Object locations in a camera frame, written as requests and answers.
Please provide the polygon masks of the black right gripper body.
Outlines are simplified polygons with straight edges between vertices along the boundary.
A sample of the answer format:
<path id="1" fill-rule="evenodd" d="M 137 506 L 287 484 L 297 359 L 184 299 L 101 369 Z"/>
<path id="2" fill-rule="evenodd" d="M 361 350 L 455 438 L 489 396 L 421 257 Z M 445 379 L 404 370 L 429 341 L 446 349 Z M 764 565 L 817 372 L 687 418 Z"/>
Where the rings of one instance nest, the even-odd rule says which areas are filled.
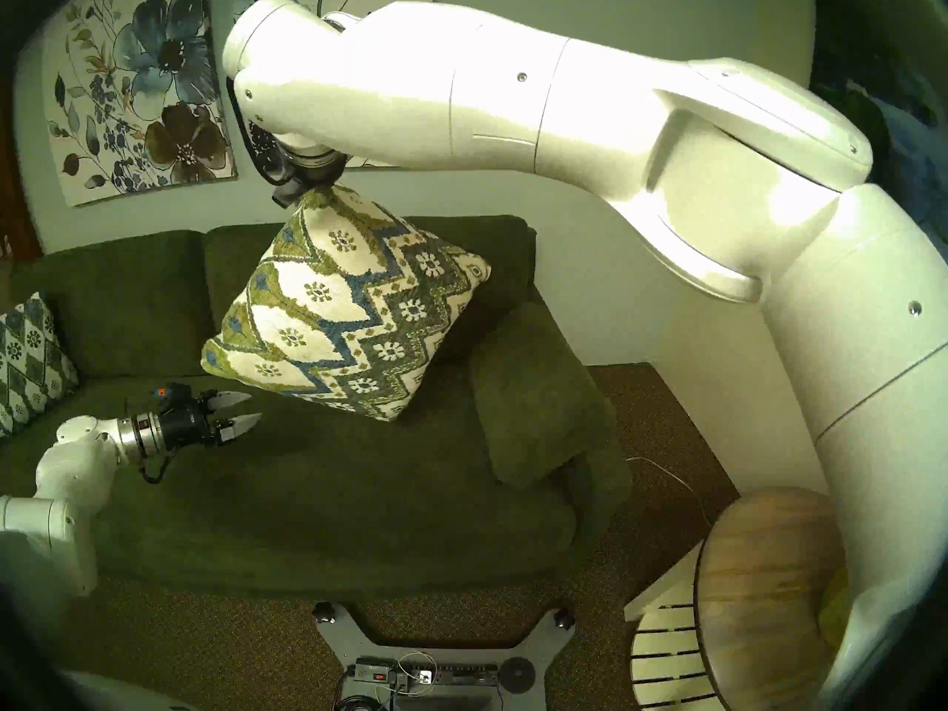
<path id="1" fill-rule="evenodd" d="M 330 150 L 318 156 L 300 156 L 286 148 L 283 175 L 274 186 L 271 199 L 279 207 L 291 207 L 313 190 L 332 188 L 345 171 L 345 154 Z"/>

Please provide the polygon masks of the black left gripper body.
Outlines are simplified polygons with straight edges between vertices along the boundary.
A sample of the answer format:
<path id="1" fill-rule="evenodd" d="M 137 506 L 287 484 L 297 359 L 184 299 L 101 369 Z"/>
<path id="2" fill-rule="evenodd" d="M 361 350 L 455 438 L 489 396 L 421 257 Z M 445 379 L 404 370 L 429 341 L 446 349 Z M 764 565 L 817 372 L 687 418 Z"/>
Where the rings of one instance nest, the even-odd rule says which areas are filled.
<path id="1" fill-rule="evenodd" d="M 157 432 L 164 448 L 221 445 L 233 439 L 234 420 L 214 421 L 218 394 L 163 394 L 157 400 Z"/>

